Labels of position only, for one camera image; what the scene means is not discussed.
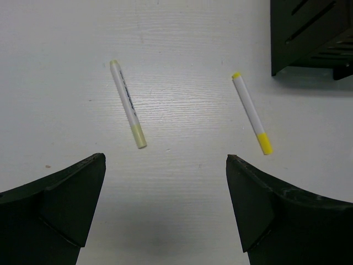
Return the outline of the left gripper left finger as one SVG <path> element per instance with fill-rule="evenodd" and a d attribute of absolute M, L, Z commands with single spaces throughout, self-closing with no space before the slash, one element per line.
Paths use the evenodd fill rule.
<path fill-rule="evenodd" d="M 76 264 L 106 172 L 95 153 L 1 193 L 1 264 Z"/>

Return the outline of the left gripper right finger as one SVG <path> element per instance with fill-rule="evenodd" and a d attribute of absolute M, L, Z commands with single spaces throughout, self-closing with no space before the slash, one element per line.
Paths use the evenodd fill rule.
<path fill-rule="evenodd" d="M 351 264 L 352 204 L 306 191 L 236 155 L 226 176 L 251 264 Z"/>

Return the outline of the bright yellow marker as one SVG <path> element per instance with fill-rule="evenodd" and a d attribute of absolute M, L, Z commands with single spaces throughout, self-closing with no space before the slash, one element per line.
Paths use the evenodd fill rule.
<path fill-rule="evenodd" d="M 232 76 L 233 84 L 238 92 L 240 100 L 243 104 L 245 112 L 249 118 L 249 121 L 253 127 L 256 138 L 258 139 L 259 145 L 264 155 L 270 155 L 273 153 L 270 140 L 267 133 L 265 132 L 260 118 L 257 114 L 253 101 L 250 97 L 248 89 L 245 85 L 244 79 L 239 72 L 236 72 Z"/>

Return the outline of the pale yellow marker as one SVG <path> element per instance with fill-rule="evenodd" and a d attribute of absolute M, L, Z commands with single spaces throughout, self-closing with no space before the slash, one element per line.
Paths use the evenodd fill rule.
<path fill-rule="evenodd" d="M 130 96 L 122 69 L 116 60 L 110 61 L 110 71 L 116 85 L 116 89 L 120 96 L 122 106 L 125 110 L 129 125 L 135 139 L 136 145 L 139 149 L 147 146 L 147 141 L 143 134 L 140 121 L 138 119 L 136 109 L 134 107 L 132 98 Z"/>

